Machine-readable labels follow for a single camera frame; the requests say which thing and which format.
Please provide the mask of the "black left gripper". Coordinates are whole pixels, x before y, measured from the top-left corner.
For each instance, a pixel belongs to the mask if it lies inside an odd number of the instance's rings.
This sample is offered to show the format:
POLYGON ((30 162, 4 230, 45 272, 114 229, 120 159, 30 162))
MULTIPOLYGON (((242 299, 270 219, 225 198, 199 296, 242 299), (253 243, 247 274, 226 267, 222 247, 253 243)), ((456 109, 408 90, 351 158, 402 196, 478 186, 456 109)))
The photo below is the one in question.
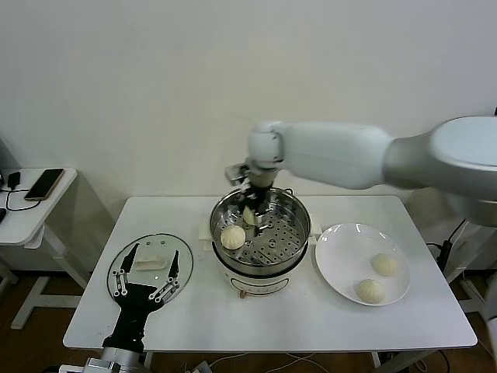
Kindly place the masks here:
POLYGON ((157 303, 167 302, 179 289, 179 251, 175 251, 167 281, 159 288, 128 283, 127 275, 133 266, 139 244, 136 243, 111 270, 112 296, 120 307, 120 314, 113 332, 103 341, 103 347, 132 352, 143 352, 144 329, 148 315, 157 310, 157 303))

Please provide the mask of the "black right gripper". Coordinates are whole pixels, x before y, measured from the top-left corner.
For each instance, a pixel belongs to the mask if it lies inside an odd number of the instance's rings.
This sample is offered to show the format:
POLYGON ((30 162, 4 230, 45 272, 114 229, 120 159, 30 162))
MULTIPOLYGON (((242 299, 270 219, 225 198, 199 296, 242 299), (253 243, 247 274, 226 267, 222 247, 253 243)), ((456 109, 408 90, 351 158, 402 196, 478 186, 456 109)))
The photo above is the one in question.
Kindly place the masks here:
POLYGON ((266 228, 270 228, 272 223, 272 211, 269 209, 268 193, 272 184, 267 186, 256 186, 251 183, 250 186, 241 187, 238 197, 238 209, 243 212, 246 208, 254 212, 254 234, 259 235, 266 228))

